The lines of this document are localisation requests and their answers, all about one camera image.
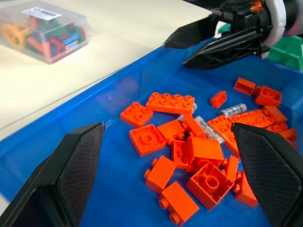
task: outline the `silver battery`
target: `silver battery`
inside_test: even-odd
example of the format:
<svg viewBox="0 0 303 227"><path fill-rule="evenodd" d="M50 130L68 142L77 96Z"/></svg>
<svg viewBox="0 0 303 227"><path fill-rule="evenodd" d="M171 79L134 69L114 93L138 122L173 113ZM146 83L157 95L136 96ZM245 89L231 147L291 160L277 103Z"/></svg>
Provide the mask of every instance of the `silver battery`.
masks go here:
<svg viewBox="0 0 303 227"><path fill-rule="evenodd" d="M197 104L194 103L194 106L193 106L193 113L196 111L196 109L198 108ZM178 121L180 122L184 122L184 114L180 115L178 118L177 118Z"/></svg>
<svg viewBox="0 0 303 227"><path fill-rule="evenodd" d="M247 111L247 106L244 103L229 107L225 110L221 110L219 112L219 115L223 115L225 117L233 117L235 115L241 114L243 112Z"/></svg>
<svg viewBox="0 0 303 227"><path fill-rule="evenodd" d="M210 139L217 140L220 145L225 143L225 140L213 129L201 116L195 117L195 121L204 129L205 136Z"/></svg>

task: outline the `blue tray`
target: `blue tray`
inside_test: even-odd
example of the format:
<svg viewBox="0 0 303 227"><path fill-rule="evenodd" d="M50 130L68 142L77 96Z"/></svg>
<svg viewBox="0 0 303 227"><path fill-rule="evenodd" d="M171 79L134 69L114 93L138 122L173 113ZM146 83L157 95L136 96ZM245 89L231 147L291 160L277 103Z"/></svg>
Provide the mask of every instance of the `blue tray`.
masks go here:
<svg viewBox="0 0 303 227"><path fill-rule="evenodd" d="M233 89L238 77L283 92L280 109L289 118L289 126L299 131L297 145L303 153L303 75L253 57L211 71L183 68L181 62L198 48L161 47L1 141L1 193L11 201L66 133L104 121L107 130L98 173L81 226L172 226L168 213L157 203L158 195L143 180L152 160L160 155L170 157L171 148L140 158L128 138L132 127L119 120L119 115L133 101L145 104L153 91L194 96L198 105L195 115L206 120L218 115L209 99L220 90L228 96L222 108L241 102L249 110L257 108L252 97ZM155 113L150 123L158 126L175 118ZM231 155L225 146L223 152L226 157ZM185 186L188 178L183 170L176 170L170 183L177 180ZM200 210L184 226L269 226L259 206L250 208L236 201L231 192L211 212L193 199Z"/></svg>

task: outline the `label on box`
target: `label on box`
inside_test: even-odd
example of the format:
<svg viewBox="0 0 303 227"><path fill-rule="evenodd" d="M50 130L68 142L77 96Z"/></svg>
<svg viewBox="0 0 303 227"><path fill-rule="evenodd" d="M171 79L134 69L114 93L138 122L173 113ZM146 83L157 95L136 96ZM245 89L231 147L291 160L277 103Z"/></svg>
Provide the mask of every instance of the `label on box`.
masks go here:
<svg viewBox="0 0 303 227"><path fill-rule="evenodd" d="M72 42L71 44L66 45L66 52L72 51L73 49L78 47L78 41Z"/></svg>
<svg viewBox="0 0 303 227"><path fill-rule="evenodd" d="M59 14L59 13L55 13L55 12L49 11L47 9L42 9L40 7L33 7L30 9L23 10L22 13L28 14L33 17L40 18L42 20L52 20L54 18L61 16L61 14Z"/></svg>

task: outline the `white table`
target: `white table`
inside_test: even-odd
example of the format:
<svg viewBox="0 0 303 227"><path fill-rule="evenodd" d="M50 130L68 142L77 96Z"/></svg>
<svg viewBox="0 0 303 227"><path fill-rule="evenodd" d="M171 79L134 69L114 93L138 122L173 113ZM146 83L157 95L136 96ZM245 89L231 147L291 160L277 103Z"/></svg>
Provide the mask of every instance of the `white table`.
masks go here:
<svg viewBox="0 0 303 227"><path fill-rule="evenodd" d="M0 1L0 7L27 1ZM53 65L0 46L0 140L161 46L178 27L210 13L182 0L44 2L86 15L89 45ZM0 200L0 213L6 204Z"/></svg>

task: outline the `yellow gear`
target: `yellow gear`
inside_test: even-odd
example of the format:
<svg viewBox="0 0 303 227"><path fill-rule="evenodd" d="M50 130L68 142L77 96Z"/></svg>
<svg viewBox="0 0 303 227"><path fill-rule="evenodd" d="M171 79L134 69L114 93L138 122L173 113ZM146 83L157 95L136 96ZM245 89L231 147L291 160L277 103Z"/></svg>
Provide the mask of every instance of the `yellow gear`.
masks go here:
<svg viewBox="0 0 303 227"><path fill-rule="evenodd" d="M8 42L19 47L26 46L26 36L32 33L32 30L29 29L29 21L20 24L6 24L2 31Z"/></svg>

